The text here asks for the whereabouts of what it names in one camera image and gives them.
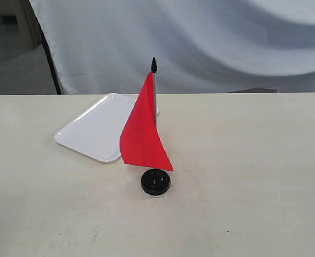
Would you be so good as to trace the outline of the wooden furniture in background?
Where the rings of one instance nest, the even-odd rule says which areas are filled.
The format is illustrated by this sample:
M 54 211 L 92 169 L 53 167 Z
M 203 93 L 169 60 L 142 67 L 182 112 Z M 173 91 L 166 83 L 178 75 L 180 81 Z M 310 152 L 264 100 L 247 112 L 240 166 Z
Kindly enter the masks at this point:
M 42 43 L 42 31 L 29 0 L 0 0 L 0 24 L 17 24 L 28 50 Z

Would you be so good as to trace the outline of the black round flag base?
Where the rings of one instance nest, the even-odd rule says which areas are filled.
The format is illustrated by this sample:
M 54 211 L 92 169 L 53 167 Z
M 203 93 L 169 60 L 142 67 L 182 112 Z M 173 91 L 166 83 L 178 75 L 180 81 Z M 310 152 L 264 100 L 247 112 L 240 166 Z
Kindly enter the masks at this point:
M 149 169 L 141 177 L 141 187 L 145 193 L 158 196 L 166 193 L 171 179 L 168 173 L 161 169 Z

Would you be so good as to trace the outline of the white rectangular plastic tray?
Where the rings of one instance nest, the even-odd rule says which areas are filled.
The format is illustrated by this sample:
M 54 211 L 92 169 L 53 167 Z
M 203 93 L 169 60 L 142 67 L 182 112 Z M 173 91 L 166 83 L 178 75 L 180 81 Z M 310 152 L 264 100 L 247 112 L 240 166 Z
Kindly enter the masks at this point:
M 136 100 L 110 93 L 61 128 L 56 143 L 103 163 L 121 156 L 120 136 Z

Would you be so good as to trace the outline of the red flag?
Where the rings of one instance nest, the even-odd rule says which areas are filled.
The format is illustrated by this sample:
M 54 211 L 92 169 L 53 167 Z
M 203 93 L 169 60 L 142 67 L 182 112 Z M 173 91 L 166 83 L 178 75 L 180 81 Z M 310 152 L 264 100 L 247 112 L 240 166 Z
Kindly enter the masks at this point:
M 173 171 L 157 130 L 156 59 L 120 135 L 121 157 L 126 164 Z

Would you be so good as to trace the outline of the black backdrop stand pole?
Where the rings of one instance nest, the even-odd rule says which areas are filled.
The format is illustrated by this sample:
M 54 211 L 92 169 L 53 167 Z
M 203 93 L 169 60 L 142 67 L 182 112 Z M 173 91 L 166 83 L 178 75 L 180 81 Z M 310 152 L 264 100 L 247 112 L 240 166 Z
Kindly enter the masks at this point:
M 51 52 L 50 52 L 47 40 L 46 40 L 46 38 L 44 36 L 42 27 L 40 25 L 39 25 L 39 29 L 40 29 L 41 38 L 42 38 L 42 47 L 43 47 L 45 56 L 47 58 L 49 70 L 50 70 L 50 73 L 51 73 L 51 77 L 52 77 L 52 80 L 53 80 L 53 84 L 54 84 L 56 93 L 57 93 L 57 95 L 62 95 L 62 90 L 61 90 L 61 87 L 60 87 L 58 74 L 56 72 L 56 68 L 55 68 L 55 65 L 53 63 L 52 55 L 51 55 Z

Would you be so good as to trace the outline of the white backdrop cloth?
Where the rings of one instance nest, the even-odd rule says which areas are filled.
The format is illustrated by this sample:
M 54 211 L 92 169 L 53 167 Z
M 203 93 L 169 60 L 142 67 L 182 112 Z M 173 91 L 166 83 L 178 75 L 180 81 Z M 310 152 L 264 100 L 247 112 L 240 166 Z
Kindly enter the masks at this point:
M 64 92 L 315 92 L 315 1 L 31 1 Z

